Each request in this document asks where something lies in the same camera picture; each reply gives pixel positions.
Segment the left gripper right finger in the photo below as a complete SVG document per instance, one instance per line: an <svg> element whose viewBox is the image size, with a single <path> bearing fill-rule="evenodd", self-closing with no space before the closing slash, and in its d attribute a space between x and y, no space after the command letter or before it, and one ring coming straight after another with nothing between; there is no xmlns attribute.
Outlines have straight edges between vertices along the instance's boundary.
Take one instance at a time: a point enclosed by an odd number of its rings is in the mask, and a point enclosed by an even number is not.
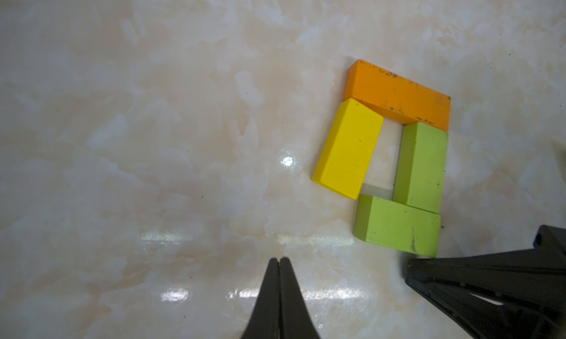
<svg viewBox="0 0 566 339"><path fill-rule="evenodd" d="M279 337L284 339L320 339L313 325L291 261L279 262Z"/></svg>

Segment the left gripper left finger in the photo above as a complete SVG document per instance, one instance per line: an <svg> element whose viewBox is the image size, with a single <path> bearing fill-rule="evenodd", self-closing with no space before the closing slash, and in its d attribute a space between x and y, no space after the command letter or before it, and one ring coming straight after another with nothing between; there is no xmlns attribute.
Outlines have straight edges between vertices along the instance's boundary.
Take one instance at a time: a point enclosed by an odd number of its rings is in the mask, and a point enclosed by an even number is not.
<svg viewBox="0 0 566 339"><path fill-rule="evenodd" d="M256 304L241 339L277 339L279 337L280 277L279 261L268 262Z"/></svg>

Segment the small yellow block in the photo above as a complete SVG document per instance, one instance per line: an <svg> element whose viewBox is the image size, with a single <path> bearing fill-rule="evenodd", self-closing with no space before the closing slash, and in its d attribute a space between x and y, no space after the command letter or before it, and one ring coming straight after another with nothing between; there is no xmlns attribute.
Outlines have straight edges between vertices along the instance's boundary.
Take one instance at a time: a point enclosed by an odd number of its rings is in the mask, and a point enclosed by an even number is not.
<svg viewBox="0 0 566 339"><path fill-rule="evenodd" d="M344 101L335 116L312 180L343 197L361 192L384 118L355 99Z"/></svg>

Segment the lime green block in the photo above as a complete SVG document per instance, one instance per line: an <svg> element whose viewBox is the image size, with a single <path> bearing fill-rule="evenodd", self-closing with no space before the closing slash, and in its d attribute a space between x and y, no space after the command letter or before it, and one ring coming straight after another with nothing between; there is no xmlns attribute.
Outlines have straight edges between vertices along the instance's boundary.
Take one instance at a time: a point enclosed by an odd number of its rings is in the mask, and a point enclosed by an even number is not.
<svg viewBox="0 0 566 339"><path fill-rule="evenodd" d="M402 203L361 194L353 235L406 253L436 257L441 216Z"/></svg>
<svg viewBox="0 0 566 339"><path fill-rule="evenodd" d="M448 133L421 122L405 125L393 201L438 214L447 159Z"/></svg>

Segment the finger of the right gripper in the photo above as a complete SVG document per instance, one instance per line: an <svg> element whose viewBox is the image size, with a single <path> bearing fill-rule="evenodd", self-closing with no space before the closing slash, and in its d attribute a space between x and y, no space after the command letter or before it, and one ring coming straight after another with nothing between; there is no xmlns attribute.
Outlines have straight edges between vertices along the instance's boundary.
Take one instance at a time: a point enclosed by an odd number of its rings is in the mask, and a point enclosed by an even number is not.
<svg viewBox="0 0 566 339"><path fill-rule="evenodd" d="M565 337L565 230L541 225L533 247L411 259L406 284L473 338Z"/></svg>

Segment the orange long block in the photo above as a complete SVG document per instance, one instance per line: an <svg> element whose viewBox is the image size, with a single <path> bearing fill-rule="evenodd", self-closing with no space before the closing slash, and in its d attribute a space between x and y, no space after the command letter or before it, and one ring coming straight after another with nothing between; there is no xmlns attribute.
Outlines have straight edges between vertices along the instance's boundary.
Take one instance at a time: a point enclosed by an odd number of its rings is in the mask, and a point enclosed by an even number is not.
<svg viewBox="0 0 566 339"><path fill-rule="evenodd" d="M402 125L421 122L445 132L450 127L449 96L363 60L349 68L343 98Z"/></svg>

